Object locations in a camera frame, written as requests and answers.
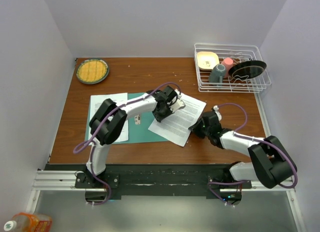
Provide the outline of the printed paper sheet bottom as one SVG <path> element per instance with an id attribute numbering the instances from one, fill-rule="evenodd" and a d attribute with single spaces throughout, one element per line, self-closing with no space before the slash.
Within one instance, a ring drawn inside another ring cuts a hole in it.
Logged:
<path id="1" fill-rule="evenodd" d="M 176 145 L 184 147 L 190 136 L 189 127 L 194 125 L 202 114 L 207 103 L 182 94 L 185 107 L 177 110 L 161 122 L 154 120 L 149 130 Z"/>

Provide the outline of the printed paper sheet top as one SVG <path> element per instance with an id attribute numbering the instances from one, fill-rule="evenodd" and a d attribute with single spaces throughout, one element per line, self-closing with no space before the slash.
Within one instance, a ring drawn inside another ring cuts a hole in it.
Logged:
<path id="1" fill-rule="evenodd" d="M 120 136 L 127 121 L 126 113 L 120 109 L 122 103 L 105 99 L 88 123 L 88 138 L 94 139 L 99 145 L 110 145 Z"/>

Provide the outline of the teal file folder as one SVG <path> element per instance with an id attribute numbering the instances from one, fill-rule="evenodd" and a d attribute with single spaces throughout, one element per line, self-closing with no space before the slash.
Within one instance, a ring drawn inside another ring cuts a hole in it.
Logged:
<path id="1" fill-rule="evenodd" d="M 89 122 L 100 107 L 101 103 L 110 98 L 114 102 L 122 103 L 127 99 L 134 99 L 141 96 L 142 93 L 116 93 L 109 95 L 92 95 L 89 101 L 87 122 Z M 133 144 L 147 142 L 163 142 L 167 139 L 153 133 L 149 130 L 150 125 L 154 121 L 154 116 L 151 112 L 143 113 L 139 116 L 140 122 L 137 124 L 134 118 L 130 118 L 125 122 L 123 130 L 115 144 Z"/>

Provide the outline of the printed paper sheet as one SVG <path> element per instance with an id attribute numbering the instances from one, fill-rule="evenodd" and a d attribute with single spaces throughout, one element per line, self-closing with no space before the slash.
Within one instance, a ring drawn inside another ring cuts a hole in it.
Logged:
<path id="1" fill-rule="evenodd" d="M 120 109 L 122 103 L 105 99 L 88 123 L 88 138 L 94 139 L 99 145 L 110 145 L 120 136 L 127 121 L 126 113 Z"/>
<path id="2" fill-rule="evenodd" d="M 202 114 L 207 103 L 182 94 L 185 107 L 177 110 L 161 122 L 154 120 L 149 130 L 176 145 L 184 147 L 190 136 L 189 127 L 194 125 Z"/>

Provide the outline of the metal folder clip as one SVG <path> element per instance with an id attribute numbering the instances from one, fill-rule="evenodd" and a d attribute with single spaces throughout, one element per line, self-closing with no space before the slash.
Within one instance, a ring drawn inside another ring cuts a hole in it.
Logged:
<path id="1" fill-rule="evenodd" d="M 136 125 L 140 125 L 140 124 L 141 124 L 141 115 L 140 115 L 140 114 L 134 116 L 134 123 L 135 123 Z"/>

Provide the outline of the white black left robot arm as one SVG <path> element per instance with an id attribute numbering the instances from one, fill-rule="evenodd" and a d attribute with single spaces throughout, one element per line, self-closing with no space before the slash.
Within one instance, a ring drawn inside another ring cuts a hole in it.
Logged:
<path id="1" fill-rule="evenodd" d="M 86 183 L 92 188 L 99 188 L 103 184 L 102 173 L 106 170 L 106 159 L 111 144 L 118 139 L 128 119 L 151 112 L 155 120 L 161 122 L 184 108 L 181 94 L 179 90 L 167 86 L 164 90 L 148 91 L 120 104 L 106 99 L 89 122 L 91 138 L 86 143 L 92 146 L 86 164 L 90 172 L 86 176 Z"/>

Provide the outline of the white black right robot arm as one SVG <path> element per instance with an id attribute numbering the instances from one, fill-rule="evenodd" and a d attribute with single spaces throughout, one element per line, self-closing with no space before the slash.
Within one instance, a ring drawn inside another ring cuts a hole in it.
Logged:
<path id="1" fill-rule="evenodd" d="M 268 189 L 281 186 L 293 189 L 298 183 L 298 169 L 275 136 L 252 137 L 222 127 L 217 111 L 205 112 L 189 127 L 199 138 L 208 138 L 218 148 L 232 150 L 250 157 L 250 163 L 236 162 L 223 175 L 223 184 L 230 189 L 242 181 L 260 181 Z"/>

